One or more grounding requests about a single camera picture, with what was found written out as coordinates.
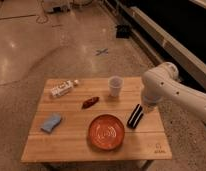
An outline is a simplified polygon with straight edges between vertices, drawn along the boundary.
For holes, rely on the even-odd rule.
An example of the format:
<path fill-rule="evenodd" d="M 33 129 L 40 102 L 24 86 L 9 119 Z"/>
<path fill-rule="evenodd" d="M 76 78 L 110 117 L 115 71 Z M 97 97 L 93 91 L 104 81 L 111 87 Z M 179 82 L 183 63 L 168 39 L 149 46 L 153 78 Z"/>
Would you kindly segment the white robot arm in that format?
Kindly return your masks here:
<path fill-rule="evenodd" d="M 146 71 L 142 75 L 143 101 L 152 105 L 163 97 L 169 98 L 206 124 L 206 93 L 179 83 L 178 76 L 178 68 L 171 62 L 164 62 Z"/>

